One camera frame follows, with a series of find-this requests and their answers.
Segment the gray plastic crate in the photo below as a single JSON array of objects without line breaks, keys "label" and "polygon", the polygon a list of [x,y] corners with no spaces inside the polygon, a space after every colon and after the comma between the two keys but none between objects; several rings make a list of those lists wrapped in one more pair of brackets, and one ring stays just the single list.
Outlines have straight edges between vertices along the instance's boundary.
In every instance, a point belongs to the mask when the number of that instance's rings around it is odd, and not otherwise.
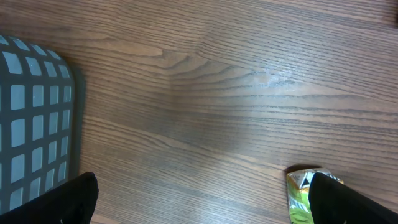
[{"label": "gray plastic crate", "polygon": [[0,214],[68,180],[74,99],[63,58],[0,35]]}]

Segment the wooden floor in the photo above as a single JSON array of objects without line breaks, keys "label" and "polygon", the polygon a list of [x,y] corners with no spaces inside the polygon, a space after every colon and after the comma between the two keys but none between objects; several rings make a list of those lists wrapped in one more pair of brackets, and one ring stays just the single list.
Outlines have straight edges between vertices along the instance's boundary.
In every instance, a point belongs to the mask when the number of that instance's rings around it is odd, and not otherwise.
[{"label": "wooden floor", "polygon": [[396,0],[2,0],[86,76],[93,223],[288,223],[284,169],[398,212]]}]

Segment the snack bag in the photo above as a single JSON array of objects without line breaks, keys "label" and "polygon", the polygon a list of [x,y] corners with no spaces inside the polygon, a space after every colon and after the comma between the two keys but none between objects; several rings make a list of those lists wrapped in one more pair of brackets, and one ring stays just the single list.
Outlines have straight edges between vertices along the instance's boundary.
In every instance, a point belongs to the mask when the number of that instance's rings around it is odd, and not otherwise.
[{"label": "snack bag", "polygon": [[343,184],[343,181],[333,176],[325,168],[305,169],[287,174],[287,196],[289,201],[289,216],[292,224],[314,224],[310,201],[311,181],[317,172],[323,173]]}]

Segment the black object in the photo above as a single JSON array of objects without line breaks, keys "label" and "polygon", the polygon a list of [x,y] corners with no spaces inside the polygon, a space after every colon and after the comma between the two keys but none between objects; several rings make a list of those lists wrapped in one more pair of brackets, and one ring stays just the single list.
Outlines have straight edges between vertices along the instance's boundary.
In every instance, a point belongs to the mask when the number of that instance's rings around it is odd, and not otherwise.
[{"label": "black object", "polygon": [[91,172],[53,189],[0,216],[0,223],[90,223],[98,198],[98,184]]},{"label": "black object", "polygon": [[309,201],[315,224],[393,224],[398,214],[322,173],[316,173]]},{"label": "black object", "polygon": [[78,176],[85,81],[52,49],[0,35],[0,214]]}]

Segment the laminate flooring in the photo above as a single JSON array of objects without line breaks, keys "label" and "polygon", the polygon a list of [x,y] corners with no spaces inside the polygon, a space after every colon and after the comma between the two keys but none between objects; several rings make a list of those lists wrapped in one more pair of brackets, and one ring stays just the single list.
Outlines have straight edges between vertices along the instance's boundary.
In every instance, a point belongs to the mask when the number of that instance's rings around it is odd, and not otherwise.
[{"label": "laminate flooring", "polygon": [[398,212],[396,0],[2,0],[86,78],[93,223],[289,223],[317,164]]}]

